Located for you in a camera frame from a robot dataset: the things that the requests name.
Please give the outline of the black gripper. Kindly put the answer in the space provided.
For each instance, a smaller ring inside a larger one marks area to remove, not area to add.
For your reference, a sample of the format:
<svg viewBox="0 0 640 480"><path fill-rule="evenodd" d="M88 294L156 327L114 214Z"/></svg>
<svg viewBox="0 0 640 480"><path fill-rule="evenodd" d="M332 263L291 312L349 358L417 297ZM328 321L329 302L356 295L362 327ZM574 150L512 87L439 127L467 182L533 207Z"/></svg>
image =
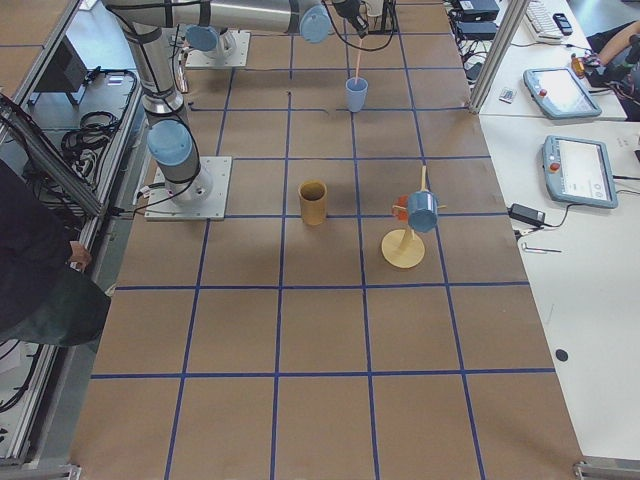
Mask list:
<svg viewBox="0 0 640 480"><path fill-rule="evenodd" d="M349 20L360 39L368 35L369 24L367 20L360 15L359 0L332 0L332 5L341 18Z"/></svg>

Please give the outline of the seated person's forearm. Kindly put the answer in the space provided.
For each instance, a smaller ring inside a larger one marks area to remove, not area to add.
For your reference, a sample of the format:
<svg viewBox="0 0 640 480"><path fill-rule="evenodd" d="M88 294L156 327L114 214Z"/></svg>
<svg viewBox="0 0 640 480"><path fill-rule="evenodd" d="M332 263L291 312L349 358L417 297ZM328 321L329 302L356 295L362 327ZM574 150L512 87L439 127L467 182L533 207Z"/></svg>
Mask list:
<svg viewBox="0 0 640 480"><path fill-rule="evenodd" d="M639 21L595 33L587 38L591 54L584 58L586 66L606 66L630 45L632 35L639 34Z"/></svg>

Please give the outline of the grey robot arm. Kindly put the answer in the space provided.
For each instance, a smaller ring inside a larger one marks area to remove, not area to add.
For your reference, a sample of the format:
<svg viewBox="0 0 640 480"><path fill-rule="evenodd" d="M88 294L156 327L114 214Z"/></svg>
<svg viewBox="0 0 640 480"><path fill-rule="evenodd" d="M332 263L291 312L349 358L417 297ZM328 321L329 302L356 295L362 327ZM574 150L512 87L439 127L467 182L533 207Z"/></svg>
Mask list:
<svg viewBox="0 0 640 480"><path fill-rule="evenodd" d="M245 65L253 30L297 34L317 44L339 16L359 36L368 33L358 1L107 1L104 6L116 17L140 77L148 148L169 195L180 203L198 202L212 189L188 124L186 69Z"/></svg>

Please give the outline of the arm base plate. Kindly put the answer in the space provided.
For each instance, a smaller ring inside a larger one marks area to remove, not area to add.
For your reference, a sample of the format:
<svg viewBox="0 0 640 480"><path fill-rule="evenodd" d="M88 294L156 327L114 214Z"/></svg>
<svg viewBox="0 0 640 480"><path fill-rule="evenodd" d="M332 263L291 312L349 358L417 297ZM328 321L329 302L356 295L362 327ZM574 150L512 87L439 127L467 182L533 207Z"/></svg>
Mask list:
<svg viewBox="0 0 640 480"><path fill-rule="evenodd" d="M251 33L246 30L227 30L216 47L209 51L188 48L188 69L233 69L244 68L248 60Z"/></svg>
<svg viewBox="0 0 640 480"><path fill-rule="evenodd" d="M232 170L230 156L202 156L201 169L189 188L171 198L183 189L177 184L164 185L164 175L160 168L155 171L154 181L161 186L152 189L149 196L151 206L144 210L149 221L199 221L225 218L229 182Z"/></svg>

